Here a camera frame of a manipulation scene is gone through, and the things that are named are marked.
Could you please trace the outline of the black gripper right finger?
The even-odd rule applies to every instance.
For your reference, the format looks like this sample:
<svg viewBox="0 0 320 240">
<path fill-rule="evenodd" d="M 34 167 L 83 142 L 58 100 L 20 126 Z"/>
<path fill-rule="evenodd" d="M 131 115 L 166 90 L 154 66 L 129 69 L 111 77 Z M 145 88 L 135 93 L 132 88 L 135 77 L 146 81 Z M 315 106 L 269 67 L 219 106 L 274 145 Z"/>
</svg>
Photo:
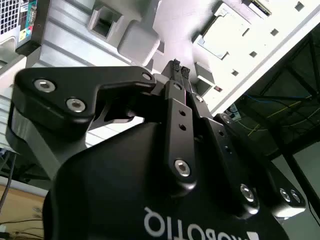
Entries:
<svg viewBox="0 0 320 240">
<path fill-rule="evenodd" d="M 256 148 L 225 113 L 212 116 L 204 99 L 193 92 L 190 69 L 180 67 L 188 102 L 207 148 L 213 150 L 222 203 L 239 218 L 247 219 L 266 207 L 280 219 L 296 216 L 306 201 L 283 173 Z"/>
</svg>

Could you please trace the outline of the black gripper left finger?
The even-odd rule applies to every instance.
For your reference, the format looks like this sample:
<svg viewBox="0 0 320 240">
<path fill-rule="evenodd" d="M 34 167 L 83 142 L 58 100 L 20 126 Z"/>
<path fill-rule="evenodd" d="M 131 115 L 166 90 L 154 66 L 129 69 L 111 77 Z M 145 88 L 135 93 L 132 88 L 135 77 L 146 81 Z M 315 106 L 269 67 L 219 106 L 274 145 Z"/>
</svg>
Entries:
<svg viewBox="0 0 320 240">
<path fill-rule="evenodd" d="M 197 184 L 193 110 L 180 66 L 175 61 L 167 66 L 166 83 L 138 66 L 23 69 L 14 79 L 8 141 L 39 161 L 52 188 L 71 157 L 155 123 L 163 131 L 163 160 L 173 193 L 184 196 Z"/>
</svg>

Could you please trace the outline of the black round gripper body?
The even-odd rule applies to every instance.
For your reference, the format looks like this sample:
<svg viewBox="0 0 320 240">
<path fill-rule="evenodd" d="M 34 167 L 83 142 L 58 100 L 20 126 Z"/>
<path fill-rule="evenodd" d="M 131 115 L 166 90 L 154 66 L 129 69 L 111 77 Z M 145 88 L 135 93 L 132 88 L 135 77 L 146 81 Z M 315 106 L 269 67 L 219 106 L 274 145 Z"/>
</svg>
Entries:
<svg viewBox="0 0 320 240">
<path fill-rule="evenodd" d="M 194 141 L 197 183 L 174 195 L 163 130 L 137 125 L 68 159 L 43 206 L 47 240 L 286 240 L 261 204 L 241 218 L 225 190 L 212 144 Z"/>
</svg>

